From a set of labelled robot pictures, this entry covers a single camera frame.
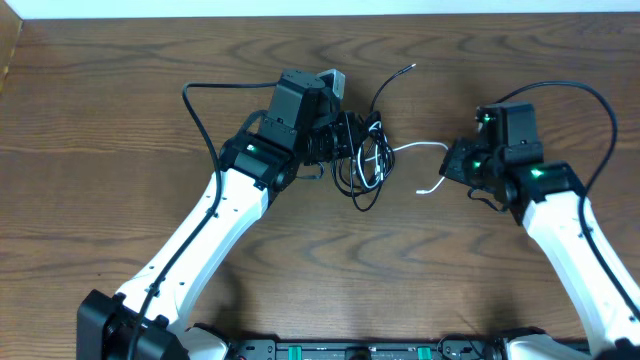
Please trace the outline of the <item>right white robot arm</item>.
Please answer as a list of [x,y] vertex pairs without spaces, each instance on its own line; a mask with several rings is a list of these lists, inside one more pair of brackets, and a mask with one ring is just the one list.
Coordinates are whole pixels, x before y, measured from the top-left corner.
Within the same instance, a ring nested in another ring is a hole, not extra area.
[[550,261],[584,328],[577,350],[534,328],[487,344],[486,359],[636,359],[639,286],[601,230],[585,186],[565,162],[547,163],[534,107],[495,103],[476,111],[477,135],[458,138],[440,174],[493,195]]

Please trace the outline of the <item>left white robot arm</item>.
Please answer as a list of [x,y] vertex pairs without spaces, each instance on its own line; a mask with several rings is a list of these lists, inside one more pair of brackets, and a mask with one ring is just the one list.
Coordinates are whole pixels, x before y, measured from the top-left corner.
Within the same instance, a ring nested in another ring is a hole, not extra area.
[[251,113],[221,149],[193,210],[161,250],[116,293],[93,290],[77,311],[79,359],[213,359],[228,343],[188,326],[203,289],[239,238],[303,165],[352,155],[363,128],[340,109],[345,76],[286,69],[266,110]]

